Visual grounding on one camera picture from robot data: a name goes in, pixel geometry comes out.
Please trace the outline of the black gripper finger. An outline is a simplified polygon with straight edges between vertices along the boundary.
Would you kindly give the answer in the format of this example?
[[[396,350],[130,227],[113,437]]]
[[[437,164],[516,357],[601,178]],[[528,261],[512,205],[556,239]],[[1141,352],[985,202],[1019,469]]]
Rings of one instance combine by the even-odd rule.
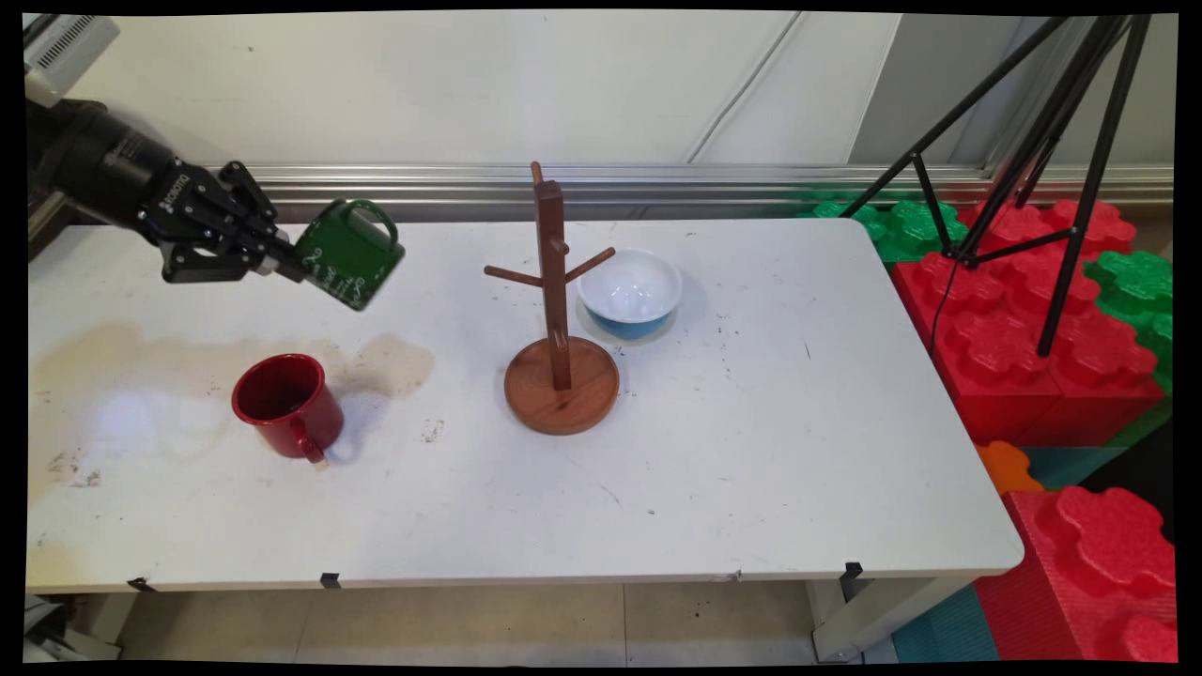
[[[276,209],[244,164],[231,161],[216,176],[224,195],[216,197],[222,249],[279,249]]]
[[[240,281],[246,274],[282,275],[303,283],[309,272],[294,248],[281,239],[249,242],[224,241],[221,253],[203,253],[190,243],[162,243],[162,278],[169,284]]]

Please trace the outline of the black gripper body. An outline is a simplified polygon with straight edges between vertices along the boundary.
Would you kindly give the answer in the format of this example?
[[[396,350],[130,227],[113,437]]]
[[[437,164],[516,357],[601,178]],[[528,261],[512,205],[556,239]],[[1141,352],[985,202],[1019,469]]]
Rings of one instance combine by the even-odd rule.
[[[106,109],[43,109],[42,191],[155,247],[218,242],[246,223],[246,200]]]

